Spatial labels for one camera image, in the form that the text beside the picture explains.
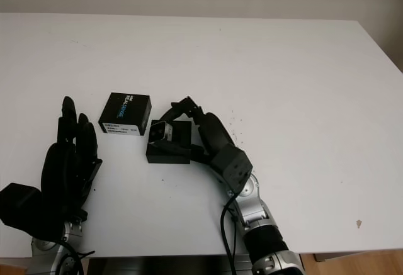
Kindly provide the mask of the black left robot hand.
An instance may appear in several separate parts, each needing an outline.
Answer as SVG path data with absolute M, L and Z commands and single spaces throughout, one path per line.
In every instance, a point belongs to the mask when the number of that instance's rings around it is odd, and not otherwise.
M 47 207 L 63 221 L 86 221 L 88 212 L 82 206 L 102 162 L 93 124 L 84 113 L 77 114 L 73 99 L 65 96 L 57 141 L 48 149 L 42 169 Z

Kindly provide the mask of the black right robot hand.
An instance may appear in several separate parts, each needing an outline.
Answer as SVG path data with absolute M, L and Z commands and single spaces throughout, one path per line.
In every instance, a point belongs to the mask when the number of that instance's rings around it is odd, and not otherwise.
M 208 164 L 228 143 L 234 142 L 220 119 L 188 96 L 152 121 L 146 157 L 151 164 Z

